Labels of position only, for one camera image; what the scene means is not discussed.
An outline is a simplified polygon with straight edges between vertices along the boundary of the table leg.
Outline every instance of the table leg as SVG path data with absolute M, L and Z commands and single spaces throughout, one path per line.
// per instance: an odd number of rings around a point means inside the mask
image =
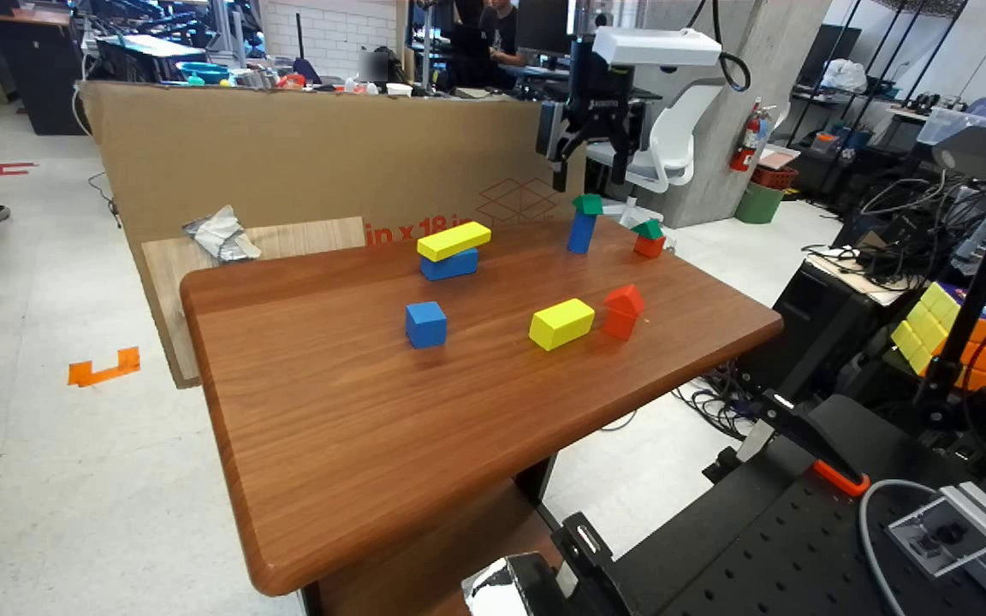
M 302 588 L 302 604 L 307 609 L 307 616 L 324 616 L 320 588 L 318 586 L 306 586 Z
M 559 455 L 552 455 L 552 458 L 545 458 L 545 462 L 536 462 L 516 474 L 516 489 L 527 504 L 540 506 L 540 496 L 548 494 L 548 483 L 553 471 L 553 458 Z

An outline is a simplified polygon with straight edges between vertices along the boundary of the concrete floor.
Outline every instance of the concrete floor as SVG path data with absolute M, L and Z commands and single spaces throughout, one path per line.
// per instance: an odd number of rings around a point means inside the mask
M 87 138 L 35 138 L 0 106 L 0 611 L 246 616 L 302 611 L 261 596 L 244 568 L 213 424 L 198 390 L 173 390 L 122 232 Z M 787 202 L 769 227 L 737 219 L 679 229 L 679 252 L 769 305 L 804 243 L 837 221 Z M 67 364 L 112 364 L 140 347 L 145 371 L 102 388 L 66 382 Z M 623 432 L 560 450 L 548 506 L 584 509 L 615 553 L 688 506 L 728 446 L 673 397 Z

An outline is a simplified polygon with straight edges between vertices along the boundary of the green block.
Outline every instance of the green block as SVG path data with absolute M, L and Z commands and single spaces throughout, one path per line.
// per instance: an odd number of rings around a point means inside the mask
M 774 219 L 776 206 L 779 206 L 779 193 L 762 187 L 762 186 L 746 186 L 739 207 L 737 207 L 737 219 L 766 227 Z
M 646 221 L 634 227 L 634 232 L 642 235 L 642 240 L 663 240 L 663 229 L 659 229 L 656 219 L 646 219 Z
M 573 206 L 575 206 L 581 214 L 603 214 L 603 196 L 595 196 L 595 193 L 584 193 L 584 196 L 573 197 Z

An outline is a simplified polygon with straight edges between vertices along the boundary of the red fire extinguisher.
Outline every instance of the red fire extinguisher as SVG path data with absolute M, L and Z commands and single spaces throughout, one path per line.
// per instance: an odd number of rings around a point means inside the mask
M 759 129 L 762 129 L 762 106 L 755 102 L 753 114 L 746 116 L 737 150 L 728 157 L 734 171 L 748 171 L 759 150 Z

